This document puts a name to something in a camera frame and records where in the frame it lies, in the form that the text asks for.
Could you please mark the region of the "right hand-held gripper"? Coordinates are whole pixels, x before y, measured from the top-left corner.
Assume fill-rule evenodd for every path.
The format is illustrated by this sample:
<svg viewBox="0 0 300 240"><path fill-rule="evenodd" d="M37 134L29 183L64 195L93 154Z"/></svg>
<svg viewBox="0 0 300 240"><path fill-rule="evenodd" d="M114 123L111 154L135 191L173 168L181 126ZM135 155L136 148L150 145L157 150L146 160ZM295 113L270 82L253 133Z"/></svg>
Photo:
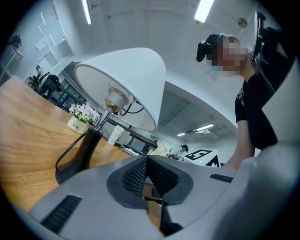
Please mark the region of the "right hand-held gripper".
<svg viewBox="0 0 300 240"><path fill-rule="evenodd" d="M184 162L190 162L201 166L221 167L217 150L196 150L185 155Z"/></svg>

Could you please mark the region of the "black equipment mount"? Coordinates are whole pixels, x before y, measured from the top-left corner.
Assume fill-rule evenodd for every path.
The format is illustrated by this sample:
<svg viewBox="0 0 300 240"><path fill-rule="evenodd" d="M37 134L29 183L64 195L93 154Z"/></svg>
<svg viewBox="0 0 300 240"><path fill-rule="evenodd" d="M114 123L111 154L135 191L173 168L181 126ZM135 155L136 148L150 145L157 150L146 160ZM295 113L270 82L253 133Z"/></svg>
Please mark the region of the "black equipment mount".
<svg viewBox="0 0 300 240"><path fill-rule="evenodd" d="M255 12L255 47L252 55L252 62L272 96L274 95L275 90L268 80L268 77L287 74L290 61L280 43L283 33L271 27L265 28L265 20L266 17L263 13L258 11Z"/></svg>

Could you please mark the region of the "person's right forearm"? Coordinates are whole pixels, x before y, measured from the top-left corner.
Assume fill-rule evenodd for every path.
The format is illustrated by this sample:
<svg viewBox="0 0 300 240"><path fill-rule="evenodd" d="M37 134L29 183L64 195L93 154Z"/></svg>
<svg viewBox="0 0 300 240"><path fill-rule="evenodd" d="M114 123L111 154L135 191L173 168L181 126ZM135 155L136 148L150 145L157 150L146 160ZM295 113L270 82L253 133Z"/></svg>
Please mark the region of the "person's right forearm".
<svg viewBox="0 0 300 240"><path fill-rule="evenodd" d="M253 157L255 148L253 147L247 130L239 130L238 141L234 154L223 165L223 168L230 168L237 170L242 161Z"/></svg>

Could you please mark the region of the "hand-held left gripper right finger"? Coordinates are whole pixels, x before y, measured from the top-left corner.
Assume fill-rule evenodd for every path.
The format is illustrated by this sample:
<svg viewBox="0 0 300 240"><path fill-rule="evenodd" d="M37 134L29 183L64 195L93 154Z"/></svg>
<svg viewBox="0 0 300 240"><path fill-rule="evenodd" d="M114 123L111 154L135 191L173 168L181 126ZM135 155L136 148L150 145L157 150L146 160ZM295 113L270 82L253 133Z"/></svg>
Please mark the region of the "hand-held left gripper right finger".
<svg viewBox="0 0 300 240"><path fill-rule="evenodd" d="M147 176L162 199L158 236L179 240L227 240L224 194L234 171L149 156Z"/></svg>

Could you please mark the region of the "wooden desk top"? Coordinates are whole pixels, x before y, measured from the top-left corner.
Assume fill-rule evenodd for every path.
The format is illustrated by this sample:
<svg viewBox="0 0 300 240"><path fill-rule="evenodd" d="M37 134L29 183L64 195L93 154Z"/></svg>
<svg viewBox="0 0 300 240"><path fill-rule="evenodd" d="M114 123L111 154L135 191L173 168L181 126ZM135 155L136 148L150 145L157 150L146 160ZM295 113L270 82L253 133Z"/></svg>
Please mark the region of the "wooden desk top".
<svg viewBox="0 0 300 240"><path fill-rule="evenodd" d="M44 240L67 240L26 214L57 187L55 163L78 134L70 116L13 76L0 86L0 187L29 228Z"/></svg>

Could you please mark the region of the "grey bag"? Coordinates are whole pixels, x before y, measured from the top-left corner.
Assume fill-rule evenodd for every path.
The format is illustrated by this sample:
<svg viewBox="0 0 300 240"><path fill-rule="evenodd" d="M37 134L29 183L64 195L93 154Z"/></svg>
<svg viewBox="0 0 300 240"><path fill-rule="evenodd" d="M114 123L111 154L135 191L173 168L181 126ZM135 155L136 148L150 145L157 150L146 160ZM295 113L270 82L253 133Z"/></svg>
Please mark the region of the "grey bag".
<svg viewBox="0 0 300 240"><path fill-rule="evenodd" d="M119 145L126 145L131 138L130 132L124 130L116 143Z"/></svg>

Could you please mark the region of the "white tumbler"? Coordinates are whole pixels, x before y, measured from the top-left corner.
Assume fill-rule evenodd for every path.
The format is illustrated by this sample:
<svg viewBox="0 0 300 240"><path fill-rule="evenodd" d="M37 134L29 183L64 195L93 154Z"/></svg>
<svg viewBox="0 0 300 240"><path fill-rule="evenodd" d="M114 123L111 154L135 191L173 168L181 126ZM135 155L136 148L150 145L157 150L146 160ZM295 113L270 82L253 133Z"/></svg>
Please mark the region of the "white tumbler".
<svg viewBox="0 0 300 240"><path fill-rule="evenodd" d="M119 125L116 125L112 131L112 134L110 135L109 139L108 139L108 144L109 145L114 145L118 139L120 138L120 136L122 135L124 131L124 128L119 126Z"/></svg>

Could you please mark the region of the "black office chair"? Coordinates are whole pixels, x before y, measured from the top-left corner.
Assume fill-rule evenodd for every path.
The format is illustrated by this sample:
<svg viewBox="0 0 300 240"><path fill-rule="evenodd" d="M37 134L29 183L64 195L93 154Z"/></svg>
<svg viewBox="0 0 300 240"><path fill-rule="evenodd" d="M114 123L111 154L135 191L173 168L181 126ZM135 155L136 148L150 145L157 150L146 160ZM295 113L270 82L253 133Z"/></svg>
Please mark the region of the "black office chair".
<svg viewBox="0 0 300 240"><path fill-rule="evenodd" d="M38 89L38 94L49 100L55 91L61 92L60 86L61 83L56 75L48 75L44 84Z"/></svg>
<svg viewBox="0 0 300 240"><path fill-rule="evenodd" d="M33 90L38 90L41 82L51 73L50 71L44 74L44 69L39 65L36 66L37 75L30 76L28 86Z"/></svg>

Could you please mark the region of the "white table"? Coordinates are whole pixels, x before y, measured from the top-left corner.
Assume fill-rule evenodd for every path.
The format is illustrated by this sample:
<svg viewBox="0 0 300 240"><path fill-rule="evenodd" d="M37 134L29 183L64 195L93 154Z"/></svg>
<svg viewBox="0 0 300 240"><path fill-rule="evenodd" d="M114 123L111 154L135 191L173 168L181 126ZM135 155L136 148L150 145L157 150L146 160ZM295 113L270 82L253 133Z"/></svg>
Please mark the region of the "white table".
<svg viewBox="0 0 300 240"><path fill-rule="evenodd" d="M22 36L13 34L5 45L1 63L7 68L13 60L19 61L23 57Z"/></svg>

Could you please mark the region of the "small white flower pot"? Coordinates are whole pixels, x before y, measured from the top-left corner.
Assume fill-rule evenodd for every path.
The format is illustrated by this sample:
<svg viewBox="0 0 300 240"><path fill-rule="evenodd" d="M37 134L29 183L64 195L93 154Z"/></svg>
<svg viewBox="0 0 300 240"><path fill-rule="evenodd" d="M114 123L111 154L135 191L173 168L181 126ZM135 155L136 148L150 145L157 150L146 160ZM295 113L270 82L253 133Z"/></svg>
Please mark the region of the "small white flower pot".
<svg viewBox="0 0 300 240"><path fill-rule="evenodd" d="M86 104L72 104L69 114L72 118L67 123L68 128L81 135L100 118L98 111Z"/></svg>

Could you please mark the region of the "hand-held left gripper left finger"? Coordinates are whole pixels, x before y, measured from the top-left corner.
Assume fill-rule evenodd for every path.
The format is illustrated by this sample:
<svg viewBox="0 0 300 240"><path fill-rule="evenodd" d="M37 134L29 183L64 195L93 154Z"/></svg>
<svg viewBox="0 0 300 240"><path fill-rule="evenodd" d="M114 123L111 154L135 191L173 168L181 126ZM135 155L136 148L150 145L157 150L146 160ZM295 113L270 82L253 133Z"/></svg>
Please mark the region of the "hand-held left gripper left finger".
<svg viewBox="0 0 300 240"><path fill-rule="evenodd" d="M162 240L147 202L123 184L126 171L146 161L130 157L79 172L41 198L30 215L67 240Z"/></svg>

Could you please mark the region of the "white shade table lamp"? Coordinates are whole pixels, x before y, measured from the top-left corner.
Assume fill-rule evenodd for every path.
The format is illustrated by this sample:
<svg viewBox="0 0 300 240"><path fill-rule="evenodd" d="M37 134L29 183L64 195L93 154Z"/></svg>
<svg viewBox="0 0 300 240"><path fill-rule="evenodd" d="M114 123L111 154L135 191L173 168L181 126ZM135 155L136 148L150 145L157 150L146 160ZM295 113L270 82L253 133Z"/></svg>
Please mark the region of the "white shade table lamp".
<svg viewBox="0 0 300 240"><path fill-rule="evenodd" d="M74 74L80 87L104 112L96 125L79 138L81 145L75 156L55 166L58 184L90 167L93 152L103 137L102 128L113 113L126 105L131 105L133 113L120 116L122 121L145 131L157 129L166 67L154 50L129 48L87 59L75 66Z"/></svg>

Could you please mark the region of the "person's black shirt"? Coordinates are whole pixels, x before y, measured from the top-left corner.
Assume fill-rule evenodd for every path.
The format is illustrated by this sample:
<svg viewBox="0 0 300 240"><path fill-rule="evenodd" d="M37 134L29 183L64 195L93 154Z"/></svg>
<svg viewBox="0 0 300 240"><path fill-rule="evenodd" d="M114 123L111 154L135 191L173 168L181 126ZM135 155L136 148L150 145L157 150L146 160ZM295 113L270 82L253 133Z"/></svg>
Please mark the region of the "person's black shirt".
<svg viewBox="0 0 300 240"><path fill-rule="evenodd" d="M256 149L263 150L277 143L277 137L262 107L270 99L265 82L254 74L243 83L235 99L236 122L247 121L250 141Z"/></svg>

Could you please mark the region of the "blue face mask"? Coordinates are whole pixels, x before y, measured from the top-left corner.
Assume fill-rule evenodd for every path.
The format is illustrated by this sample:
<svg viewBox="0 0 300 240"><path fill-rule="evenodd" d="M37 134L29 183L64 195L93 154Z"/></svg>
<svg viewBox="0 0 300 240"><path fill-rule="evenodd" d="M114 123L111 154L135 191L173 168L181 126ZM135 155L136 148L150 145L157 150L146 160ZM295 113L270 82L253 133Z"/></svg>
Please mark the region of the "blue face mask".
<svg viewBox="0 0 300 240"><path fill-rule="evenodd" d="M218 77L222 75L221 68L219 66L211 66L211 73L209 74L212 80L216 80Z"/></svg>

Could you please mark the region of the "white wall panel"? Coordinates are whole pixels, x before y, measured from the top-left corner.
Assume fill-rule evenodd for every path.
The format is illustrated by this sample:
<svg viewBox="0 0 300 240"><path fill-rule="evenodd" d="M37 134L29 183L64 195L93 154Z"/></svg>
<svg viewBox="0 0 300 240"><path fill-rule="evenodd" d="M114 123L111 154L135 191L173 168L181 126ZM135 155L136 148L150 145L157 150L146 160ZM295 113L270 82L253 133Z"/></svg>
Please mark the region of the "white wall panel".
<svg viewBox="0 0 300 240"><path fill-rule="evenodd" d="M42 51L47 46L48 46L47 38L43 38L35 44L35 48L38 52Z"/></svg>

